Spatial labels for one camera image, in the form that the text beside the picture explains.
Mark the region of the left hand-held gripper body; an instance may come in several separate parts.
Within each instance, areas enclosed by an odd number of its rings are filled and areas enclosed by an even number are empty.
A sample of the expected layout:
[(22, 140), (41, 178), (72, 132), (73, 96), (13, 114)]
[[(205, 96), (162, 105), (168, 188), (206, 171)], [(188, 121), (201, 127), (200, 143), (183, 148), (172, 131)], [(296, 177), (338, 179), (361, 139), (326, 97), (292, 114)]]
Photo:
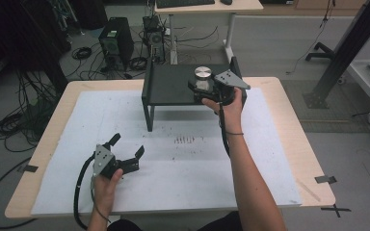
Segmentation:
[(111, 150), (98, 144), (94, 151), (93, 175), (102, 175), (111, 179), (118, 169), (122, 169), (124, 174), (137, 171), (140, 169), (139, 160), (135, 156), (125, 161), (117, 160)]

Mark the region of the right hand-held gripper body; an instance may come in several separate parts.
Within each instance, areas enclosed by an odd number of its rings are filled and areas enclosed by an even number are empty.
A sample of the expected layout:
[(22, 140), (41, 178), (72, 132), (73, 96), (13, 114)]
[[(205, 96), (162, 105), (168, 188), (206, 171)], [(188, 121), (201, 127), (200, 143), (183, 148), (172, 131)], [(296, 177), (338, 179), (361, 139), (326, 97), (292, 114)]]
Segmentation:
[[(220, 91), (218, 93), (213, 91), (214, 80), (219, 84)], [(230, 69), (219, 74), (215, 74), (212, 71), (210, 85), (210, 91), (203, 90), (201, 95), (194, 96), (196, 102), (200, 103), (203, 98), (207, 98), (223, 105), (229, 105), (233, 102), (235, 88), (240, 90), (249, 90), (251, 88), (250, 85)]]

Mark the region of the white jar with metal lid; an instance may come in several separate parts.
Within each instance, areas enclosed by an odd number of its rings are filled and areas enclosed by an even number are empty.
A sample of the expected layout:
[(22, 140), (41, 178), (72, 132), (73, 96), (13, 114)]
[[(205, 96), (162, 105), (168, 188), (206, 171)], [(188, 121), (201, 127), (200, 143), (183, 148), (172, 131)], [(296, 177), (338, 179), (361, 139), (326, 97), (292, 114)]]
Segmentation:
[(207, 66), (199, 66), (195, 69), (195, 89), (210, 91), (212, 70)]

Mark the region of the black metal shelf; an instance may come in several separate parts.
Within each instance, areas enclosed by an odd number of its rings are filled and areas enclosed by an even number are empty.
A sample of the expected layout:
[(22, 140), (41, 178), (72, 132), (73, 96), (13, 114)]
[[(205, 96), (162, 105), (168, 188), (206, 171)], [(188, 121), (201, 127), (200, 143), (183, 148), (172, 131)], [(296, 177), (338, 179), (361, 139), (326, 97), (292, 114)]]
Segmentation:
[[(148, 132), (153, 129), (154, 108), (156, 106), (189, 106), (200, 105), (194, 100), (188, 82), (193, 81), (195, 69), (199, 66), (209, 67), (215, 74), (230, 69), (242, 78), (235, 57), (229, 64), (170, 64), (162, 65), (149, 62), (146, 67), (142, 91), (142, 102), (145, 123)], [(242, 91), (242, 102), (247, 99), (246, 90)]]

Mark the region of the person's right hand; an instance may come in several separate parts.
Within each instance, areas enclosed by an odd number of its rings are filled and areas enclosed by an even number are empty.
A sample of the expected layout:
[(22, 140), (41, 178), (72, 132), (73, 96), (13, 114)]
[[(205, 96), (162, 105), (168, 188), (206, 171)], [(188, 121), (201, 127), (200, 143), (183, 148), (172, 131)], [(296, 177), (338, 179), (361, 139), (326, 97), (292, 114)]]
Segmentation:
[(234, 99), (233, 102), (226, 106), (220, 106), (219, 103), (203, 98), (201, 100), (202, 104), (210, 108), (216, 114), (220, 113), (220, 109), (223, 109), (225, 116), (225, 130), (232, 133), (243, 132), (241, 114), (243, 111), (242, 104), (242, 91), (240, 89), (234, 89)]

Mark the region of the person's left hand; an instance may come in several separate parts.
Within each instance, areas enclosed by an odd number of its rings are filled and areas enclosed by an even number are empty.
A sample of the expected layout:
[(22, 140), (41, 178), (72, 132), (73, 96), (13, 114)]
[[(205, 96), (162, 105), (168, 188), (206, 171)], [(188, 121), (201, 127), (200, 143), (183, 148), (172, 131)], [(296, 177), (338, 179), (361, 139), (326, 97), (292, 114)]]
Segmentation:
[(117, 184), (123, 174), (122, 169), (118, 169), (111, 179), (98, 175), (94, 178), (94, 209), (93, 213), (102, 220), (107, 218), (112, 212)]

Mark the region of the small black computer tower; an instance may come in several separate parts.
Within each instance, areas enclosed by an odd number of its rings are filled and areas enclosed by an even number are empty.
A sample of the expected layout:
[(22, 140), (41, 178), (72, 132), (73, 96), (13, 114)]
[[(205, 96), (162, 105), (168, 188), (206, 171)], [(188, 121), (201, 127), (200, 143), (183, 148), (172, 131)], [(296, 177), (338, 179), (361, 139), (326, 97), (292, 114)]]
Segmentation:
[(144, 40), (151, 59), (163, 63), (165, 57), (164, 27), (160, 25), (157, 15), (143, 17)]

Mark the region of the white-legged wooden desk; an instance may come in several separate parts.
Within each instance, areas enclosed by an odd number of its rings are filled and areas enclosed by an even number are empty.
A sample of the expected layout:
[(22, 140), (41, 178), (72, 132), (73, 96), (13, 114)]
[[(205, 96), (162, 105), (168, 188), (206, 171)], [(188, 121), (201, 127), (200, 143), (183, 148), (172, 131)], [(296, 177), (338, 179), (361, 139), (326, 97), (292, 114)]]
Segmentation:
[(214, 3), (209, 5), (187, 5), (174, 8), (161, 8), (158, 5), (158, 1), (155, 1), (154, 11), (157, 14), (167, 14), (169, 16), (171, 30), (171, 64), (178, 64), (177, 41), (175, 40), (173, 32), (174, 16), (176, 14), (181, 14), (184, 18), (189, 18), (191, 20), (191, 24), (195, 24), (198, 19), (204, 19), (207, 16), (211, 16), (215, 19), (213, 25), (216, 26), (220, 25), (219, 20), (226, 14), (227, 34), (226, 38), (223, 40), (223, 45), (226, 57), (230, 61), (234, 56), (231, 48), (231, 41), (236, 15), (238, 13), (257, 13), (264, 9), (259, 0), (230, 0), (232, 1), (230, 5), (226, 5), (221, 0), (213, 1)]

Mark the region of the black keyboard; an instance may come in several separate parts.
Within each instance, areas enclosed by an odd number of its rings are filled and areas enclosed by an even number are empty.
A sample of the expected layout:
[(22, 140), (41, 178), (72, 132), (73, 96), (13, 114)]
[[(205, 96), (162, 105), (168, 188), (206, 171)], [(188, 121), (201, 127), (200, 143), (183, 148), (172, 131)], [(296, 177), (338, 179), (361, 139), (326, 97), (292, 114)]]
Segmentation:
[(215, 0), (155, 0), (158, 9), (214, 5)]

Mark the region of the large black computer tower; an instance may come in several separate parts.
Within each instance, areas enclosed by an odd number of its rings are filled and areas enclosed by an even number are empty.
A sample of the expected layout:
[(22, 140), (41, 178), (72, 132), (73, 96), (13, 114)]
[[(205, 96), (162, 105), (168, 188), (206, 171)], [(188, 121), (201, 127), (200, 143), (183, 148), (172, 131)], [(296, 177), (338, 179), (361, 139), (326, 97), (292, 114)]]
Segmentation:
[(126, 17), (111, 17), (98, 40), (106, 65), (110, 68), (121, 67), (126, 70), (134, 51), (134, 41), (128, 19)]

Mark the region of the black stand foot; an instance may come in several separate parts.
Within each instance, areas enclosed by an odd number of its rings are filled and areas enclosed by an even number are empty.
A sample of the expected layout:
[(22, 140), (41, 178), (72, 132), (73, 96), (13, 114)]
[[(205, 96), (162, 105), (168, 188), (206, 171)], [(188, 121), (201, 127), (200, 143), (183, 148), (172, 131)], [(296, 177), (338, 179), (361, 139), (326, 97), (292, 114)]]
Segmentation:
[(305, 59), (309, 62), (313, 58), (324, 58), (332, 60), (334, 57), (334, 51), (329, 49), (322, 42), (317, 42), (313, 48), (313, 52), (306, 55)]

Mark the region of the person's dark pants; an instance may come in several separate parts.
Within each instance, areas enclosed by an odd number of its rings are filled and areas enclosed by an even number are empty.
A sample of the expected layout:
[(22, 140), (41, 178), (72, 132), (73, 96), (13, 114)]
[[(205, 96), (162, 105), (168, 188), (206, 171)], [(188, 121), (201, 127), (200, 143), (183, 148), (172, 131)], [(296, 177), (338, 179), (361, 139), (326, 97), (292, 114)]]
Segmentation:
[[(120, 219), (107, 227), (107, 231), (143, 231), (137, 224), (128, 220)], [(243, 231), (239, 213), (234, 211), (225, 217), (216, 219), (202, 226), (197, 231)]]

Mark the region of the dark curtain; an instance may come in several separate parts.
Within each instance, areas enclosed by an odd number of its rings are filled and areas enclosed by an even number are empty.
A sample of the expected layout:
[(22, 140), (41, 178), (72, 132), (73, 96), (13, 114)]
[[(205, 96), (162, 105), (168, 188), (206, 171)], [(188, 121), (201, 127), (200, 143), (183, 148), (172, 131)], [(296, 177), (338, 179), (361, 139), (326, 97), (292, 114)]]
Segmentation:
[(54, 91), (68, 84), (60, 58), (70, 50), (47, 0), (0, 0), (0, 45), (21, 77), (42, 71)]

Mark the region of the black tape cross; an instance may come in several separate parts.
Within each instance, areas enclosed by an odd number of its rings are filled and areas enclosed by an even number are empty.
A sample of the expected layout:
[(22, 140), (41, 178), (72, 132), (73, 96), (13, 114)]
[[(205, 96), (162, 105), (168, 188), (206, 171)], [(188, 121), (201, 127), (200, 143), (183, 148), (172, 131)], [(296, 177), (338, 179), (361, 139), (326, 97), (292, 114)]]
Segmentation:
[(352, 212), (351, 209), (348, 209), (348, 208), (340, 208), (336, 204), (333, 204), (331, 207), (322, 207), (321, 210), (322, 211), (335, 212), (335, 214), (336, 214), (336, 216), (338, 218), (341, 218), (341, 214), (343, 212), (348, 212), (348, 213)]

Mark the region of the black metal post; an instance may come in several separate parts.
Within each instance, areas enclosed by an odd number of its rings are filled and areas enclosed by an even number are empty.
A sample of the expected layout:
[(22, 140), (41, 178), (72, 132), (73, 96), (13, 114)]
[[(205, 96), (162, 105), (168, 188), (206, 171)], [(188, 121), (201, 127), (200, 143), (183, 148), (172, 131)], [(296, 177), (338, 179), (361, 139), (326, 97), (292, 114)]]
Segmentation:
[(370, 0), (366, 0), (334, 51), (309, 53), (305, 57), (307, 61), (312, 58), (330, 59), (330, 64), (314, 89), (310, 93), (303, 94), (304, 102), (309, 109), (326, 109), (328, 107), (326, 98), (330, 91), (369, 39)]

